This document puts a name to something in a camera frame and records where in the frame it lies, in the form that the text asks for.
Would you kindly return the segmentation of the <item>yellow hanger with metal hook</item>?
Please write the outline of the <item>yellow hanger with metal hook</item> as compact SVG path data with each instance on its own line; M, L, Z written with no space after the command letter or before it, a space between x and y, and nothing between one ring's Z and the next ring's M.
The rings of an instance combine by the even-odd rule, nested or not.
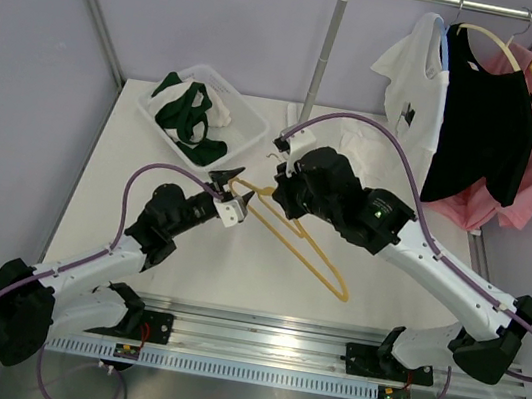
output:
M274 201L272 174L282 159L270 149L254 151L244 160L247 169L229 182L235 194L253 193L247 205L254 221L249 254L286 289L321 293L345 305L348 283L326 243L303 219L286 218Z

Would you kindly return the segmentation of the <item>green and white t shirt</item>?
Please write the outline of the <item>green and white t shirt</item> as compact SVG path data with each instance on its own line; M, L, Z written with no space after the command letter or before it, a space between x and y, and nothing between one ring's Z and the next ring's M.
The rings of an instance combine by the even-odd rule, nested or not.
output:
M152 91L147 112L193 164L213 164L228 153L225 141L208 135L211 128L232 122L230 110L211 86L182 80L172 71Z

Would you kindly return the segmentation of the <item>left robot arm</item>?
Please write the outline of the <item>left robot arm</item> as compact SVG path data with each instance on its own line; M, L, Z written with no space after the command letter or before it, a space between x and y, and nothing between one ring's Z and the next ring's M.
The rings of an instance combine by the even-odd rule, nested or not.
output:
M219 219L226 228L245 220L252 192L235 195L229 183L237 169L214 171L204 182L184 168L161 164L200 187L186 196L177 184L154 189L130 224L122 218L110 244L61 259L26 264L9 260L0 268L0 362L22 363L49 341L87 330L117 337L148 332L145 304L124 277L161 264L176 250L175 239Z

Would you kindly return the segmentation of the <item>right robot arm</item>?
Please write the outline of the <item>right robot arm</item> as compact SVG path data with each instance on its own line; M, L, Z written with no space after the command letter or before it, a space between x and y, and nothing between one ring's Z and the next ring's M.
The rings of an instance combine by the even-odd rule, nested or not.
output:
M393 329L377 352L386 377L429 365L456 365L473 379L496 385L507 374L525 330L510 319L517 300L450 254L437 254L422 220L393 192L364 188L343 155L312 150L276 168L273 200L293 220L307 214L332 225L348 243L407 273L457 319L438 328ZM502 311L506 304L509 311Z

